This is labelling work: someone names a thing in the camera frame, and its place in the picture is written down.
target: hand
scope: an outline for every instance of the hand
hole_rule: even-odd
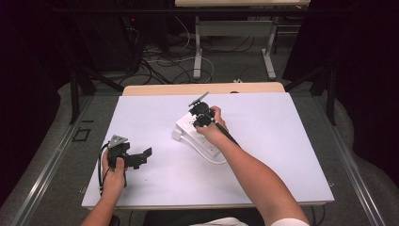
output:
[[[112,198],[117,202],[124,188],[123,173],[127,170],[124,167],[123,158],[118,157],[117,166],[114,169],[110,168],[108,165],[108,150],[106,150],[103,154],[102,164],[104,178],[103,196]]]
[[[219,122],[219,124],[221,126],[223,126],[223,128],[225,128],[227,131],[229,131],[227,129],[225,121],[222,119],[222,116],[221,116],[222,110],[218,106],[212,106],[210,109],[215,112],[215,116],[214,116],[215,120],[217,120],[217,122]],[[204,135],[205,138],[208,139],[208,141],[214,145],[218,141],[218,138],[220,136],[223,136],[223,137],[225,136],[220,131],[220,129],[217,128],[217,126],[214,123],[211,123],[208,126],[204,126],[204,127],[196,126],[196,129],[197,129],[197,133]]]

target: black device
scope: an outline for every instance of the black device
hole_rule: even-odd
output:
[[[117,166],[117,158],[121,157],[124,161],[125,168],[133,168],[134,170],[139,169],[141,164],[147,163],[147,158],[152,155],[152,148],[147,149],[143,153],[136,154],[128,154],[127,151],[130,149],[130,143],[126,142],[127,138],[120,136],[112,136],[111,140],[107,144],[102,147],[102,151],[99,155],[99,163],[101,163],[101,155],[104,148],[108,148],[108,166],[109,168],[115,168]],[[104,178],[102,178],[101,174],[101,164],[98,166],[99,173],[99,184],[100,188],[103,189]],[[123,173],[123,177],[125,180],[124,186],[127,186],[126,183],[126,172]]]
[[[211,110],[205,102],[201,101],[208,93],[209,92],[206,92],[189,105],[193,106],[189,110],[191,115],[196,116],[196,120],[193,123],[194,127],[196,127],[197,125],[200,127],[203,127],[205,125],[208,126],[212,122],[212,118],[215,116],[215,112]]]
[[[240,146],[237,141],[229,134],[229,132],[222,126],[220,123],[214,119],[215,112],[209,108],[209,106],[202,102],[201,100],[208,95],[209,91],[205,92],[202,96],[200,96],[197,100],[193,101],[188,106],[193,106],[189,112],[191,115],[196,116],[196,120],[193,122],[194,127],[200,126],[208,126],[211,122],[213,122],[217,128],[226,136],[228,137],[232,142],[234,142],[236,145]]]

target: black curtain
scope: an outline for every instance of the black curtain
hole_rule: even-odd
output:
[[[0,2],[1,97],[0,175],[3,204],[30,164],[59,107],[57,90],[69,82],[57,18],[38,1]]]
[[[399,185],[399,3],[312,0],[310,8],[354,3],[358,20],[340,52],[337,99],[354,124],[354,152]],[[295,81],[322,66],[350,23],[347,17],[305,18],[283,78]]]

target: left hand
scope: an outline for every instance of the left hand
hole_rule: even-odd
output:
[[[123,173],[126,170],[124,161],[121,157],[118,157],[117,166],[114,169],[110,169],[108,165],[108,150],[106,150],[103,154],[102,164],[104,178],[103,196],[109,196],[117,201],[124,188]]]

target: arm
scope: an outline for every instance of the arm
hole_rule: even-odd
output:
[[[220,108],[213,106],[211,109],[215,111],[215,119],[226,128]],[[287,186],[273,170],[234,144],[213,123],[197,127],[197,131],[223,153],[266,225],[282,218],[297,218],[309,224]]]
[[[108,151],[105,151],[102,160],[104,177],[103,195],[83,221],[81,224],[82,226],[108,226],[112,218],[115,205],[117,204],[120,194],[123,190],[123,173],[125,171],[123,159],[120,157],[117,158],[117,167],[115,170],[113,170],[109,169],[107,157]]]

